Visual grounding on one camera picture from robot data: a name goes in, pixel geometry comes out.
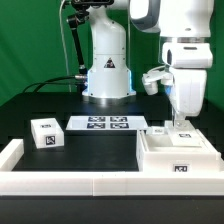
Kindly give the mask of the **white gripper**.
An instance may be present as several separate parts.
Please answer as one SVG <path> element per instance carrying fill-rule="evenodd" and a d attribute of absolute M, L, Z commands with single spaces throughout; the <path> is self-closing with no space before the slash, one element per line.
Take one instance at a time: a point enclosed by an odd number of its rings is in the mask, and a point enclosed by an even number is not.
<path fill-rule="evenodd" d="M 170 68 L 172 84 L 165 89 L 174 110 L 173 124 L 181 128 L 185 117 L 196 117 L 202 108 L 207 72 L 200 69 Z"/>

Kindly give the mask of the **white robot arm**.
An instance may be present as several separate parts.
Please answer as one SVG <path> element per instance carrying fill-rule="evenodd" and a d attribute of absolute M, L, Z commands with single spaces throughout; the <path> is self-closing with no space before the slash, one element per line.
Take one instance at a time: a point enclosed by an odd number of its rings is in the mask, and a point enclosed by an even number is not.
<path fill-rule="evenodd" d="M 206 70 L 213 55 L 207 39 L 214 0 L 114 0 L 114 9 L 127 8 L 133 25 L 159 33 L 161 66 L 148 71 L 142 82 L 148 94 L 162 83 L 172 105 L 173 123 L 197 116 L 202 108 Z M 89 9 L 93 37 L 93 65 L 84 94 L 106 101 L 132 92 L 126 67 L 125 31 L 106 15 L 106 7 Z"/>

